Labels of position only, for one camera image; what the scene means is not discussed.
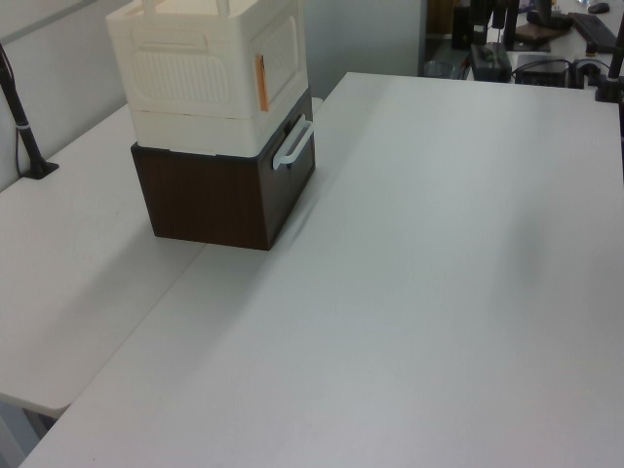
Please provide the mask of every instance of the storage box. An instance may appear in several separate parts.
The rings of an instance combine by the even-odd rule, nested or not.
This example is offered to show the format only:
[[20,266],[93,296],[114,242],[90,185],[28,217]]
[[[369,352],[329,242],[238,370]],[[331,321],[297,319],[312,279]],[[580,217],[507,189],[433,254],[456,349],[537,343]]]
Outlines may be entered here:
[[135,0],[106,22],[144,147],[255,157],[308,87],[301,0]]
[[136,172],[154,233],[271,249],[315,168],[311,121],[308,91],[254,158],[135,144]]

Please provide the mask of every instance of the desk lamp arm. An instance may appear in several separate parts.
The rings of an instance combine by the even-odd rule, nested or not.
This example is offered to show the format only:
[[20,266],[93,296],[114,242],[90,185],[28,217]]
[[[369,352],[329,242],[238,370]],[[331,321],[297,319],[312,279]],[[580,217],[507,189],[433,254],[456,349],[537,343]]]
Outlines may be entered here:
[[35,140],[30,124],[26,118],[26,113],[21,105],[20,97],[18,96],[18,90],[14,81],[13,74],[11,72],[11,66],[7,59],[7,55],[4,52],[2,44],[0,44],[0,86],[4,93],[13,118],[16,122],[16,128],[18,129],[23,145],[28,153],[30,159],[30,170],[23,174],[24,177],[41,179],[59,168],[58,164],[49,163],[46,161]]

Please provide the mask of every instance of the wooden panel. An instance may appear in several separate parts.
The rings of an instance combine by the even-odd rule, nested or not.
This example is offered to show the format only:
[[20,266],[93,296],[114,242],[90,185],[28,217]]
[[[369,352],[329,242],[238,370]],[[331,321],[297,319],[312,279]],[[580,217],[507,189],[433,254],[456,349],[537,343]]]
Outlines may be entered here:
[[314,139],[297,160],[273,170],[273,156],[301,115],[306,92],[255,158],[202,156],[132,147],[154,234],[270,250],[315,168]]
[[427,34],[451,34],[452,9],[457,0],[428,0]]

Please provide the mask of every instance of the white table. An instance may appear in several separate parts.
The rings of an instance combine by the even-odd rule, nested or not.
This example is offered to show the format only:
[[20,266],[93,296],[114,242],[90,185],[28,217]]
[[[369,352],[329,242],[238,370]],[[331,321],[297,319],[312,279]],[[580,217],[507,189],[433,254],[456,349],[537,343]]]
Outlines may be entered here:
[[0,401],[58,417],[203,244],[154,237],[119,110],[0,194]]
[[619,467],[617,107],[349,74],[316,122],[274,250],[206,246],[23,468]]

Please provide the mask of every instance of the black stand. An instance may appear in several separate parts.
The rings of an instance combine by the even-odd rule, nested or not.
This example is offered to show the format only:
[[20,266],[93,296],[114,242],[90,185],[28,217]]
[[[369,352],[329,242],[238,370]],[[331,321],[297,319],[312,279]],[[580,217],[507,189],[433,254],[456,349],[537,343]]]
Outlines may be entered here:
[[13,118],[16,121],[19,135],[30,159],[30,170],[26,171],[22,176],[37,180],[42,179],[58,169],[59,165],[49,163],[41,156],[37,141],[32,134],[32,130],[30,130],[30,124],[21,105],[16,83],[2,45],[0,45],[0,86],[2,86],[2,91],[7,99]]
[[606,76],[601,75],[598,89],[596,90],[596,100],[599,102],[622,102],[622,86],[620,84],[620,71],[622,60],[624,59],[624,15],[620,22],[620,30],[615,42],[615,52],[611,60],[611,67]]

